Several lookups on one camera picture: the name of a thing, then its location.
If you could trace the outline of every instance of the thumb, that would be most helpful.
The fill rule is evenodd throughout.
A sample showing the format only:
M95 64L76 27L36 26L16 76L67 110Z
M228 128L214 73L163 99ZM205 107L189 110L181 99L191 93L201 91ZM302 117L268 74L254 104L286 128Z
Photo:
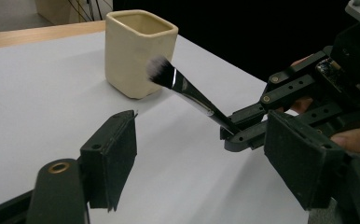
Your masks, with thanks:
M346 150L360 152L360 129L336 133L331 136L331 140Z

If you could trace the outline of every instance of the brush bristles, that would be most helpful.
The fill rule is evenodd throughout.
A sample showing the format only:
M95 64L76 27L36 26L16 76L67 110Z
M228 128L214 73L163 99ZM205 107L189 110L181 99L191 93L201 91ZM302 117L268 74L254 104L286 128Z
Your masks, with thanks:
M159 55L152 58L145 70L149 75L150 81L168 89L172 88L174 67L165 57Z

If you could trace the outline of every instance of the beige ceramic cup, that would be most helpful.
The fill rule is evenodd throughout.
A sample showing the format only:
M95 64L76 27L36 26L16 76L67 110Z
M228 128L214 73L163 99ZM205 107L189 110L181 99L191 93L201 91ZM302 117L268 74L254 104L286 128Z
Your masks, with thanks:
M172 59L177 26L144 10L109 12L105 18L104 71L126 96L142 99L161 86L148 80L145 66L160 54Z

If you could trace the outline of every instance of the makeup brush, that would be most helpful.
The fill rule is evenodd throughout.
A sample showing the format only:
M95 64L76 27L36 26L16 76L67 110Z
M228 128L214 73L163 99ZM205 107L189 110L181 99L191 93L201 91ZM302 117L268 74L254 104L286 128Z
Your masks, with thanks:
M159 55L152 58L146 66L146 72L152 82L179 93L186 101L197 107L230 133L235 134L240 131L227 116L198 91L165 57Z

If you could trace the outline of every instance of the wooden surface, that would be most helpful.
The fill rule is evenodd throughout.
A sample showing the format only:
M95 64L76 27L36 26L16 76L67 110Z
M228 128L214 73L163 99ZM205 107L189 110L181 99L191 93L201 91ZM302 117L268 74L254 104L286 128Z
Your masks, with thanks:
M105 30L105 21L90 21L42 28L0 32L0 48Z

